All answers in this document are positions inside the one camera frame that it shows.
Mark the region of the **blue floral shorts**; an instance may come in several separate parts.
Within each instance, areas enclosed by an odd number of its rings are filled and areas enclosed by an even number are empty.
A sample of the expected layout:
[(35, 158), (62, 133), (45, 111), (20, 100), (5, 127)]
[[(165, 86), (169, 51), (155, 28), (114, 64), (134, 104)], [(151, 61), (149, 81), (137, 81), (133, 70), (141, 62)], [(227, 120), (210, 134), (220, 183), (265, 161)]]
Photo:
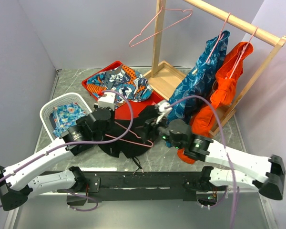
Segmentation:
[(70, 103), (53, 108), (52, 117), (54, 118), (53, 134), (59, 137), (71, 126), (76, 125), (76, 121), (86, 116), (87, 113), (78, 105), (78, 103)]

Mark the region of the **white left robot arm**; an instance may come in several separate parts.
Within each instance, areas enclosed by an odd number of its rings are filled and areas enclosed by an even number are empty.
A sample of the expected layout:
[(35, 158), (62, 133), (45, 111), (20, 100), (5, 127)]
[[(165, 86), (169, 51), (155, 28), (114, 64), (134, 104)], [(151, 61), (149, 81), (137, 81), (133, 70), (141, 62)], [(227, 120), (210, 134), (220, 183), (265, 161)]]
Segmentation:
[(42, 175), (59, 161), (78, 155), (102, 141), (114, 124), (115, 111), (109, 107), (95, 108), (76, 124), (34, 155), (9, 167), (0, 166), (0, 207), (4, 211), (18, 208), (29, 198), (53, 190), (78, 192), (86, 188), (87, 179), (79, 167)]

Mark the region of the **black shorts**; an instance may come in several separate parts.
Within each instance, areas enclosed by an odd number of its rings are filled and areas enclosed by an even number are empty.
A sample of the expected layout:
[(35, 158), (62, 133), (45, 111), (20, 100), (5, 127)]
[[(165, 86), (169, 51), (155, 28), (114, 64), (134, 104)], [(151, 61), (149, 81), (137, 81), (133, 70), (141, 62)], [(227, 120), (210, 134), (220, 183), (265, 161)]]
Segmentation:
[[(147, 105), (137, 118), (134, 118), (133, 125), (130, 130), (134, 131), (140, 137), (140, 128), (148, 119), (156, 119), (158, 113), (154, 107), (155, 105)], [(123, 139), (144, 143), (142, 139), (136, 138), (129, 131)], [(107, 167), (111, 167), (113, 171), (132, 171), (134, 174), (137, 172), (144, 172), (144, 165), (140, 161), (145, 154), (151, 151), (153, 147), (148, 148), (144, 146), (133, 145), (123, 141), (115, 141), (113, 143), (99, 145), (100, 151), (105, 154), (104, 163)]]

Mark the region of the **blue leaf print shorts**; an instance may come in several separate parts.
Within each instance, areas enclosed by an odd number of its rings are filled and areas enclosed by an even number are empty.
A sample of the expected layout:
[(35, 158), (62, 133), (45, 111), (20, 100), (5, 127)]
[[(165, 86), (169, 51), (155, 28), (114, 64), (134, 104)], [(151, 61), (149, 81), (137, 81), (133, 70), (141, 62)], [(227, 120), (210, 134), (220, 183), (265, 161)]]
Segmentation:
[[(198, 95), (203, 98), (209, 96), (215, 82), (215, 74), (225, 60), (229, 36), (230, 31), (225, 30), (221, 34), (221, 39), (214, 37), (206, 42), (205, 50), (200, 55), (194, 68), (177, 86), (168, 103), (173, 104), (191, 95)], [(202, 105), (204, 105), (204, 102), (197, 98), (182, 101), (172, 107), (167, 116), (167, 122), (182, 119), (189, 123), (192, 116), (201, 109)]]

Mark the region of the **wooden clothes rack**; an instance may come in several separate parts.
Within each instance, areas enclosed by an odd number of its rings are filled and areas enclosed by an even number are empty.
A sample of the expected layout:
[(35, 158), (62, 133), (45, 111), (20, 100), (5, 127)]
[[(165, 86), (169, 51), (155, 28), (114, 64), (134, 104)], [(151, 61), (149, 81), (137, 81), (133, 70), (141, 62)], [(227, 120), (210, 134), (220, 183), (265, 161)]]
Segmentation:
[[(225, 12), (209, 3), (206, 3), (203, 0), (188, 0), (187, 3), (215, 16), (216, 18), (225, 21), (228, 16), (228, 12)], [(251, 34), (255, 31), (256, 26), (234, 16), (230, 15), (228, 24)], [(272, 59), (276, 56), (276, 54), (280, 51), (280, 49), (286, 43), (286, 36), (281, 38), (258, 28), (255, 37), (259, 40), (268, 43), (273, 46), (272, 51), (257, 69), (257, 71), (250, 78), (246, 86), (237, 96), (237, 98), (233, 101), (230, 106), (223, 106), (218, 109), (219, 116), (221, 118), (221, 124), (225, 125), (229, 119), (236, 113), (236, 106), (243, 99), (243, 97), (247, 94), (252, 85), (256, 82), (259, 76), (263, 73), (266, 67), (270, 64)], [(148, 79), (148, 83), (150, 86), (163, 98), (169, 99), (169, 97), (173, 94), (176, 87), (181, 83), (181, 81), (185, 78), (185, 74), (173, 67), (166, 61), (159, 61), (160, 58), (160, 48), (161, 48), (161, 40), (162, 33), (156, 35), (153, 40), (153, 61), (151, 70), (148, 71), (144, 76)]]

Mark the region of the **red plastic tray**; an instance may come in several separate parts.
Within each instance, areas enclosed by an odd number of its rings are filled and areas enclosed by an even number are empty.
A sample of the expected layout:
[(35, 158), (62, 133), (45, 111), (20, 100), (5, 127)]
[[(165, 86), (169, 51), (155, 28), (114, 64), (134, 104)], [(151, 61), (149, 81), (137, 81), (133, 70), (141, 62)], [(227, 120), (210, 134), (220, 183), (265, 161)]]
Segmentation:
[[(97, 86), (95, 92), (91, 91), (90, 89), (92, 89), (92, 86), (88, 86), (87, 81), (100, 72), (107, 71), (107, 70), (113, 70), (113, 69), (119, 67), (120, 65), (122, 65), (122, 62), (120, 62), (120, 61), (115, 61), (115, 62), (111, 63), (110, 65), (106, 66), (105, 68), (99, 70), (97, 73), (94, 73), (93, 75), (91, 75), (88, 78), (86, 78), (85, 80), (83, 80), (82, 86), (85, 88), (85, 90), (88, 92), (88, 94), (91, 97), (93, 97), (95, 100), (98, 99), (98, 92), (100, 91), (101, 87)], [(139, 113), (147, 105), (155, 105), (156, 103), (160, 102), (163, 99), (164, 98), (161, 95), (159, 95), (156, 91), (153, 91), (151, 96), (143, 102), (130, 101), (130, 104), (131, 104), (132, 109), (133, 109), (134, 118), (137, 118), (139, 116)], [(115, 119), (130, 120), (129, 108), (126, 104), (120, 106), (119, 108), (117, 108), (115, 110)]]

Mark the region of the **white plastic basket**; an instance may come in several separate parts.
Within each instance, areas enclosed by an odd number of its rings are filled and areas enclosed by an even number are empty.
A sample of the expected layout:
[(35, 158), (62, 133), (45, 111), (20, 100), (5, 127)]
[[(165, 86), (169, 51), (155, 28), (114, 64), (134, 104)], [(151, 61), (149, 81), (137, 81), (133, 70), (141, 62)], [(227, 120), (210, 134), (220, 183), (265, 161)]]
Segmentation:
[(92, 110), (78, 93), (66, 93), (58, 96), (49, 102), (47, 102), (40, 110), (40, 119), (42, 121), (43, 127), (46, 130), (50, 140), (53, 142), (56, 138), (53, 131), (54, 127), (50, 121), (50, 114), (53, 112), (55, 107), (61, 105), (67, 105), (70, 103), (77, 103), (86, 113), (91, 113)]

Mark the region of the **orange blue patterned shorts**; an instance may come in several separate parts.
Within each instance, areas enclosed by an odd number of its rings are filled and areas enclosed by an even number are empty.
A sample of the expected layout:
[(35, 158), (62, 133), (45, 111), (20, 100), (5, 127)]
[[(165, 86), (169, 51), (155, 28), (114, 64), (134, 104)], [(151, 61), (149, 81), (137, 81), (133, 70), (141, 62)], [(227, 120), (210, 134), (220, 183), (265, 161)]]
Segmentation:
[(90, 77), (86, 82), (86, 87), (88, 92), (96, 97), (100, 97), (102, 90), (112, 90), (132, 102), (143, 102), (153, 92), (148, 80), (140, 72), (124, 64)]

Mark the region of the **pink hanger under orange shorts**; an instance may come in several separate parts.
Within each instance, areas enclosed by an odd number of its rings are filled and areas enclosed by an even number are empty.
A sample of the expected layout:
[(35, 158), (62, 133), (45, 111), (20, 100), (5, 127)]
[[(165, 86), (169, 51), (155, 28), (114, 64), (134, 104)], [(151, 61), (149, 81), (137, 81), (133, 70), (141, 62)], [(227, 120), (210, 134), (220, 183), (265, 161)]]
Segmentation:
[(234, 72), (235, 72), (235, 70), (236, 70), (236, 68), (237, 68), (237, 66), (238, 66), (238, 64), (239, 64), (239, 62), (241, 61), (241, 58), (242, 58), (244, 52), (246, 51), (246, 49), (247, 49), (249, 43), (251, 42), (252, 38), (255, 36), (255, 34), (256, 34), (258, 28), (259, 28), (259, 27), (256, 26), (255, 31), (252, 33), (250, 39), (247, 41), (246, 45), (242, 48), (241, 52), (238, 54), (238, 57), (237, 57), (237, 59), (236, 59), (236, 61), (235, 61), (235, 64), (234, 64), (234, 66), (233, 66), (233, 69), (232, 69), (232, 72), (231, 72), (231, 74), (230, 74), (230, 76), (229, 76), (229, 79), (232, 78), (232, 76), (233, 76), (233, 74), (234, 74)]

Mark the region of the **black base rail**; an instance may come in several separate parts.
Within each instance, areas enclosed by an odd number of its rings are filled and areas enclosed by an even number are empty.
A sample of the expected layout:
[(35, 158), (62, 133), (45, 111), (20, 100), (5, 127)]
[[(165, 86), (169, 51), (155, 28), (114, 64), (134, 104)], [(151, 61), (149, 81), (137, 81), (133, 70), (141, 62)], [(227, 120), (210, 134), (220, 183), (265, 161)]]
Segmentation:
[(223, 191), (210, 183), (211, 168), (201, 172), (84, 172), (77, 190), (99, 202), (123, 200), (196, 201), (197, 192)]

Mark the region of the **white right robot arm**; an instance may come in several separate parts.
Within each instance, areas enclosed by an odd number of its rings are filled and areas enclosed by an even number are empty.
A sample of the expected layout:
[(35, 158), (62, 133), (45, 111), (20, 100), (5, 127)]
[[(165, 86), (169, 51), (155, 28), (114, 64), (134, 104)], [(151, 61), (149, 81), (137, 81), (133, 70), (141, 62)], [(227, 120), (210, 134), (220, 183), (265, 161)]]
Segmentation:
[(208, 192), (215, 187), (233, 186), (251, 188), (272, 200), (283, 199), (286, 169), (280, 156), (256, 156), (224, 146), (194, 134), (190, 125), (180, 119), (169, 124), (150, 119), (135, 131), (144, 142), (161, 137), (172, 146), (183, 149), (185, 156), (192, 160), (225, 166), (225, 169), (204, 167), (197, 180), (185, 184), (186, 189)]

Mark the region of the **pink hanger under blue shorts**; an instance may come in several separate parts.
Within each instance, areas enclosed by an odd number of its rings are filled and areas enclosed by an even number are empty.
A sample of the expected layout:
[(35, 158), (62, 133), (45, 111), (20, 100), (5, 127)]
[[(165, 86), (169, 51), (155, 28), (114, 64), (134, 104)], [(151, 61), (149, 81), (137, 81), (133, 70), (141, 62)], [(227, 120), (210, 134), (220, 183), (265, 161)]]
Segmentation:
[(221, 30), (220, 30), (220, 33), (219, 33), (219, 35), (218, 35), (218, 37), (217, 37), (216, 43), (215, 43), (215, 45), (213, 46), (211, 52), (209, 53), (209, 56), (207, 57), (205, 63), (209, 63), (209, 60), (210, 60), (210, 58), (211, 58), (211, 56), (212, 56), (212, 54), (213, 54), (213, 52), (214, 52), (216, 46), (218, 45), (219, 41), (221, 40), (222, 33), (223, 33), (223, 31), (224, 31), (224, 27), (225, 27), (225, 25), (227, 24), (227, 21), (228, 21), (230, 15), (231, 15), (231, 13), (228, 13), (228, 16), (227, 16), (227, 18), (225, 19), (225, 21), (224, 21), (224, 23), (223, 23), (223, 26), (222, 26), (222, 28), (221, 28)]

